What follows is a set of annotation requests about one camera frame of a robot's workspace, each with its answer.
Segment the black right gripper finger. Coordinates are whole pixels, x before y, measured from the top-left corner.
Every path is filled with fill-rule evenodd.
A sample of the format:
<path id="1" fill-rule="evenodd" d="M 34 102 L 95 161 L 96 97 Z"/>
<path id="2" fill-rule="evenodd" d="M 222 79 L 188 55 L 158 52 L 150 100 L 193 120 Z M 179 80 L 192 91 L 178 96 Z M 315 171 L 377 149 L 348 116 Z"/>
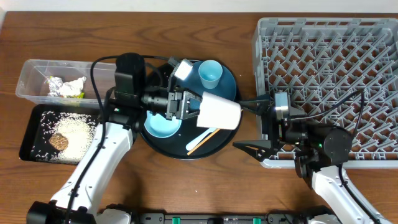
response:
<path id="1" fill-rule="evenodd" d="M 239 102 L 241 108 L 248 110 L 253 114 L 262 115 L 268 111 L 270 107 L 271 97 L 268 94 L 259 95 L 254 99 L 242 100 Z"/>
<path id="2" fill-rule="evenodd" d="M 277 154 L 277 150 L 273 147 L 270 140 L 235 141 L 233 146 L 246 152 L 259 162 L 263 162 L 265 159 Z"/>

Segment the light blue bowl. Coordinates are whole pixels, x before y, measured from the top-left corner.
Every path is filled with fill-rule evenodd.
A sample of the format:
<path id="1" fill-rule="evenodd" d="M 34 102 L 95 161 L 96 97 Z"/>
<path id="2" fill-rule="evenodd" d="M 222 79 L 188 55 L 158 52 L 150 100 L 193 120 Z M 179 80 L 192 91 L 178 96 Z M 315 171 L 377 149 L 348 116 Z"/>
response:
<path id="1" fill-rule="evenodd" d="M 182 121 L 176 117 L 167 120 L 159 113 L 153 115 L 151 111 L 147 111 L 144 123 L 145 130 L 155 138 L 169 138 L 180 129 L 181 125 Z"/>

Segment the pink cup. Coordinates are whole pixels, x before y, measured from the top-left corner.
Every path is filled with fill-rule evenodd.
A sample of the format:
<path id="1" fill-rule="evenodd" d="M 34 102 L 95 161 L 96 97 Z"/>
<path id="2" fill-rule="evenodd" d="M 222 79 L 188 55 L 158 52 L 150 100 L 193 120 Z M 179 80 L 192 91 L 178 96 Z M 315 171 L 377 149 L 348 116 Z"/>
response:
<path id="1" fill-rule="evenodd" d="M 240 104 L 208 92 L 202 94 L 197 127 L 234 130 L 240 119 Z"/>

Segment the light blue cup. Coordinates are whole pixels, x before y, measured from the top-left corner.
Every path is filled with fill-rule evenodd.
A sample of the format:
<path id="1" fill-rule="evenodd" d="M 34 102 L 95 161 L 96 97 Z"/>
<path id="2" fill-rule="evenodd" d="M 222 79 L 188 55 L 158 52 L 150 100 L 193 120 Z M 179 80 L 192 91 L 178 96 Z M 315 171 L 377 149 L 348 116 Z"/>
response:
<path id="1" fill-rule="evenodd" d="M 223 74 L 223 67 L 215 60 L 206 60 L 200 64 L 198 74 L 206 89 L 214 89 Z"/>

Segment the foil snack wrapper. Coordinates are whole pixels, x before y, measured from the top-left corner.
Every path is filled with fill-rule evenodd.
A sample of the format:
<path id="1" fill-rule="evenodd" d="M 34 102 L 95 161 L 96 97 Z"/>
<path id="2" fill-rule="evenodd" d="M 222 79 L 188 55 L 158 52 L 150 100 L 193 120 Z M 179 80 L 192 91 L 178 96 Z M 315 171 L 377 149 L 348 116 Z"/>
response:
<path id="1" fill-rule="evenodd" d="M 61 78 L 50 76 L 50 78 L 47 80 L 47 84 L 49 85 L 49 93 L 47 94 L 47 96 L 63 98 L 58 94 L 58 89 L 62 86 L 63 83 L 64 82 Z"/>

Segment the brown cookie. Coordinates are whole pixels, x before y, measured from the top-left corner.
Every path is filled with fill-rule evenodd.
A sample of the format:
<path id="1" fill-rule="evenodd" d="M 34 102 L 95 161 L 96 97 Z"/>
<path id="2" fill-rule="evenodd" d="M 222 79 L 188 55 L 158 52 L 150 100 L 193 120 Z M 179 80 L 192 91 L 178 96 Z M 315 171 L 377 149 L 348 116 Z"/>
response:
<path id="1" fill-rule="evenodd" d="M 69 145 L 68 139 L 59 133 L 54 134 L 49 143 L 58 151 L 64 151 Z"/>

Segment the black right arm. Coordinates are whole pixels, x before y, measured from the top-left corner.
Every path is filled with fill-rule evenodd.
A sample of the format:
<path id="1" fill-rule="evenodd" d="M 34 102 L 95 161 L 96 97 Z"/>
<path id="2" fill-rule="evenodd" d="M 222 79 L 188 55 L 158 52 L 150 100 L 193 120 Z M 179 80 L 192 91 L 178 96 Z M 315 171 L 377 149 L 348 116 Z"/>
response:
<path id="1" fill-rule="evenodd" d="M 343 164 L 348 162 L 355 133 L 313 121 L 294 109 L 286 92 L 239 101 L 242 109 L 261 117 L 267 139 L 236 141 L 233 146 L 262 162 L 286 144 L 298 147 L 297 175 L 331 207 L 340 223 L 388 223 L 354 186 Z"/>

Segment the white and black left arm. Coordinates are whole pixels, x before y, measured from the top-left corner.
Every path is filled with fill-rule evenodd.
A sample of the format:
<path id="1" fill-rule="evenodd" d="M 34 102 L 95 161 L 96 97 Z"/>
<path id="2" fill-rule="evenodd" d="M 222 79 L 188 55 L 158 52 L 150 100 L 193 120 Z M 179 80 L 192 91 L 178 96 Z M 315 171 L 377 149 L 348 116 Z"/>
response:
<path id="1" fill-rule="evenodd" d="M 45 202 L 34 202 L 27 223 L 139 223 L 139 217 L 121 205 L 99 211 L 105 188 L 124 155 L 132 148 L 144 127 L 147 111 L 165 114 L 166 119 L 187 119 L 190 100 L 201 101 L 197 93 L 175 87 L 173 79 L 183 79 L 193 67 L 190 60 L 174 58 L 174 70 L 166 88 L 146 81 L 146 56 L 137 53 L 115 55 L 115 86 L 104 98 L 98 97 L 99 125 L 88 151 L 62 188 Z"/>

